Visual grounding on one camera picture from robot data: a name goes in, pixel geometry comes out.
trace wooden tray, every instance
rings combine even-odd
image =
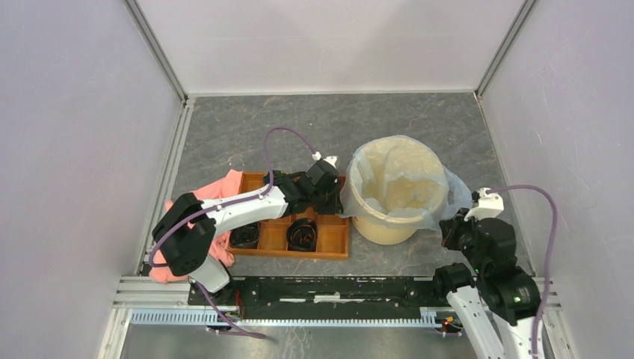
[[[264,175],[264,172],[244,172],[240,193],[263,187]],[[345,177],[341,177],[341,185],[344,181]],[[286,230],[299,218],[310,218],[317,223],[317,248],[314,252],[289,251],[288,249]],[[228,251],[244,256],[346,260],[348,259],[349,233],[350,223],[347,218],[340,218],[338,215],[317,215],[312,208],[309,208],[299,215],[262,221],[257,249],[232,248],[230,244]]]

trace gray floor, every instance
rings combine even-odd
[[[272,126],[290,126],[322,155],[338,156],[342,173],[362,144],[408,135],[429,146],[472,190],[504,184],[471,93],[204,97],[195,102],[172,197],[218,180],[231,168],[265,171],[262,139]],[[302,171],[312,162],[310,151],[291,134],[272,135],[268,146],[276,169]],[[500,218],[517,228],[511,202],[503,197],[506,210]],[[519,263],[532,272],[518,239]],[[440,247],[439,233],[420,230],[399,245],[382,246],[353,228],[346,261],[236,257],[230,271],[234,275],[431,276],[438,266],[462,261],[461,254]]]
[[[443,339],[437,332],[424,328],[260,327],[251,330],[264,333],[270,339],[217,337],[200,327],[133,325],[121,358],[477,358],[466,337]]]

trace plastic bag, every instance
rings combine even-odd
[[[471,207],[471,191],[429,147],[398,135],[354,152],[341,200],[342,217],[388,228],[440,230],[440,220]]]

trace pink cloth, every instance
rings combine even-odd
[[[202,188],[193,191],[194,196],[199,200],[213,200],[215,198],[225,198],[235,196],[240,192],[240,182],[242,181],[242,172],[231,170],[223,179],[208,184]],[[166,209],[170,209],[173,202],[169,200],[165,204]],[[214,238],[212,246],[209,248],[209,254],[217,260],[220,260],[224,265],[231,266],[233,264],[233,254],[227,252],[227,246],[229,246],[229,233],[222,233]],[[154,261],[157,263],[165,263],[165,258],[159,250],[156,252]],[[167,283],[177,280],[184,280],[187,276],[176,277],[172,274],[169,267],[152,268],[150,270],[150,278],[156,282]]]

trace white wall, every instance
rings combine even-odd
[[[0,358],[94,358],[179,101],[122,1],[0,8]]]
[[[634,352],[634,3],[537,3],[484,113],[510,183],[543,186],[561,211],[554,281],[579,358]],[[538,194],[516,210],[535,266],[550,226]]]
[[[473,90],[522,0],[140,0],[189,93]]]

